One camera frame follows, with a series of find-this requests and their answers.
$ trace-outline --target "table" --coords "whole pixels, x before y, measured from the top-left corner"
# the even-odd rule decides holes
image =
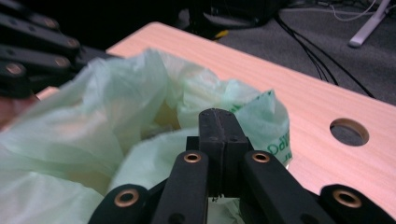
[[[198,63],[220,79],[237,78],[260,91],[274,89],[290,115],[291,174],[316,194],[326,185],[350,186],[396,218],[395,106],[158,22],[107,52],[130,57],[146,48]],[[331,125],[354,128],[367,143],[343,144],[333,137]]]

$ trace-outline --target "gray carpet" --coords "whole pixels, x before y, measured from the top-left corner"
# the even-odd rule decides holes
[[[338,7],[336,10],[363,11],[355,7]],[[343,65],[376,99],[396,105],[396,16],[386,17],[360,48],[353,49],[347,42],[366,23],[369,16],[343,22],[337,20],[332,13],[300,9],[281,10],[279,15],[290,28],[306,36]],[[188,12],[182,11],[175,26],[181,28],[188,24],[188,17]],[[219,43],[320,78],[317,68],[303,48],[275,20],[270,20],[259,28],[230,30]],[[366,95],[345,72],[319,52],[315,53],[329,67],[340,87]]]

